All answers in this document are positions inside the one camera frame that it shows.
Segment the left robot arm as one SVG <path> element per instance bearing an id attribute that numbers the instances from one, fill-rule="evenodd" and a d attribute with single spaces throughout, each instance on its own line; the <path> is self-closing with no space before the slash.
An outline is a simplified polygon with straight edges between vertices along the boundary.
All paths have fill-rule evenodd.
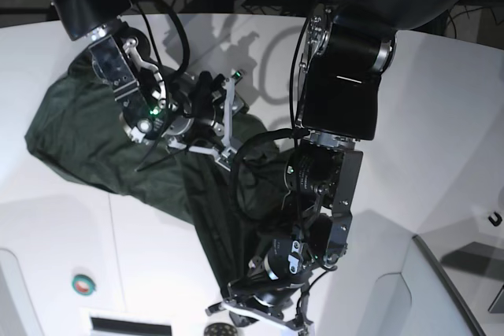
<path id="1" fill-rule="evenodd" d="M 232 161 L 228 187 L 231 210 L 270 244 L 248 273 L 228 284 L 218 305 L 236 327 L 265 321 L 307 335 L 313 272 L 336 269 L 347 252 L 353 202 L 363 154 L 355 145 L 376 133 L 378 92 L 390 67 L 396 35 L 428 23 L 458 0 L 341 0 L 323 16 L 310 12 L 291 63 L 291 125 L 248 139 Z M 241 167 L 266 142 L 295 144 L 283 177 L 287 194 L 263 218 L 239 204 Z"/>

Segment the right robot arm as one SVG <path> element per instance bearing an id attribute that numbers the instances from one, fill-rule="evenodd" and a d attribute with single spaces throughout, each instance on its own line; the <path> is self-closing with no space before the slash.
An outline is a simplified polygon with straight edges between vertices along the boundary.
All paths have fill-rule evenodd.
<path id="1" fill-rule="evenodd" d="M 90 39 L 94 72 L 111 89 L 124 132 L 133 142 L 151 144 L 163 138 L 179 149 L 203 135 L 226 135 L 229 122 L 212 98 L 210 78 L 192 80 L 187 74 L 189 41 L 170 6 L 162 0 L 50 1 L 71 40 Z M 178 68 L 161 63 L 151 30 L 141 32 L 123 20 L 142 2 L 165 8 L 182 45 Z"/>

